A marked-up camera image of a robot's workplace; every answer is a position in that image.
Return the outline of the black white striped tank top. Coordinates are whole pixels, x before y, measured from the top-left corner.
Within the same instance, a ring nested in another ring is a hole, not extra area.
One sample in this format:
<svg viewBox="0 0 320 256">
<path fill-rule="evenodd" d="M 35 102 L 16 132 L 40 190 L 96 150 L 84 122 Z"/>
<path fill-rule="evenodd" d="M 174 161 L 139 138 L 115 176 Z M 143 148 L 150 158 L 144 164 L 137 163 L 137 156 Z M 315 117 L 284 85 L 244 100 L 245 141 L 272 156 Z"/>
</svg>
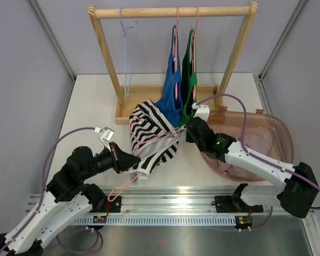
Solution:
<svg viewBox="0 0 320 256">
<path fill-rule="evenodd" d="M 146 180 L 155 168 L 176 156 L 181 130 L 149 99 L 136 106 L 129 128 L 132 154 L 141 159 L 130 173 L 137 180 Z"/>
</svg>

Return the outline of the mauve pink tank top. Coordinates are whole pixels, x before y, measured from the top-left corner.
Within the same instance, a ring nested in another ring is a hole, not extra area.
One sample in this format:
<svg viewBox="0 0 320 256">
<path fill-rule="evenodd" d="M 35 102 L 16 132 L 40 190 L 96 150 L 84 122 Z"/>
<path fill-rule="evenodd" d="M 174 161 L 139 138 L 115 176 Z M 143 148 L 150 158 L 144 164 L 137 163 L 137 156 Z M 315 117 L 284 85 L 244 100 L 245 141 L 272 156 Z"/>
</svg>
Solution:
<svg viewBox="0 0 320 256">
<path fill-rule="evenodd" d="M 270 149 L 270 140 L 266 134 L 246 134 L 244 136 L 244 143 L 247 147 L 256 150 L 257 152 L 266 155 Z M 219 170 L 230 175 L 235 175 L 239 177 L 252 178 L 253 173 L 247 171 L 236 165 L 230 165 L 228 163 L 223 163 L 218 161 Z"/>
</svg>

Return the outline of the light blue wire hanger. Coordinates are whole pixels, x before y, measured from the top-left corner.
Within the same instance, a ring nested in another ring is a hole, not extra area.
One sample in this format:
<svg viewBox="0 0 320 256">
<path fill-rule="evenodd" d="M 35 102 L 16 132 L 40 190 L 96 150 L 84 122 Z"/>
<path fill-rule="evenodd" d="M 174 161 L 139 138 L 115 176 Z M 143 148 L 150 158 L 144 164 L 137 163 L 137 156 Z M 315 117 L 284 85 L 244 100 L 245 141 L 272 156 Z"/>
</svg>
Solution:
<svg viewBox="0 0 320 256">
<path fill-rule="evenodd" d="M 134 53 L 135 47 L 138 37 L 138 22 L 135 21 L 134 25 L 132 26 L 124 26 L 122 21 L 122 10 L 123 7 L 119 9 L 119 22 L 121 24 L 122 33 L 123 33 L 123 61 L 124 61 L 124 84 L 123 84 L 123 91 L 126 98 L 129 98 L 130 95 L 130 88 L 131 88 L 131 78 L 132 78 L 132 70 L 133 70 L 133 63 L 134 63 Z M 135 30 L 135 37 L 134 37 L 134 44 L 132 48 L 132 53 L 130 57 L 130 64 L 127 64 L 127 52 L 126 52 L 126 45 L 127 45 L 127 32 L 129 30 Z"/>
</svg>

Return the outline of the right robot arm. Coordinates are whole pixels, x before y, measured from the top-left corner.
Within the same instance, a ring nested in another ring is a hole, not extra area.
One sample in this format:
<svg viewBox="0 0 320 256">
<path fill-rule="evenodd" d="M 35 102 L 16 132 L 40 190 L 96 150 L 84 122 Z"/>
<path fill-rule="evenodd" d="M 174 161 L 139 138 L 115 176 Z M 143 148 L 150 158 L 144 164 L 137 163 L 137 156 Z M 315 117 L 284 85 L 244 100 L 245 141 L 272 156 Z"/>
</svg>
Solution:
<svg viewBox="0 0 320 256">
<path fill-rule="evenodd" d="M 208 158 L 236 165 L 264 178 L 270 186 L 255 189 L 243 183 L 231 198 L 236 211 L 255 205 L 280 205 L 287 213 L 305 218 L 318 194 L 318 183 L 311 167 L 306 163 L 293 165 L 252 151 L 224 133 L 214 133 L 206 121 L 191 118 L 187 124 L 187 141 L 195 143 Z"/>
</svg>

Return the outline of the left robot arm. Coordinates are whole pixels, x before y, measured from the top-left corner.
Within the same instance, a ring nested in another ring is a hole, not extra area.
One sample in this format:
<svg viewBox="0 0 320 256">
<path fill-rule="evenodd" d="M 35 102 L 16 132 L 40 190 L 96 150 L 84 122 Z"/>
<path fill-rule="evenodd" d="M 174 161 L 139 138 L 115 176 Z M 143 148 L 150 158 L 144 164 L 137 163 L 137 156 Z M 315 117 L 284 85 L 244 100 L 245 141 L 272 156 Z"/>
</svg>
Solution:
<svg viewBox="0 0 320 256">
<path fill-rule="evenodd" d="M 85 180 L 113 169 L 129 170 L 140 162 L 138 156 L 110 148 L 94 155 L 87 146 L 74 149 L 65 165 L 46 185 L 38 204 L 11 232 L 0 234 L 0 251 L 9 255 L 42 255 L 49 243 L 75 219 L 99 212 L 107 202 L 104 192 Z"/>
</svg>

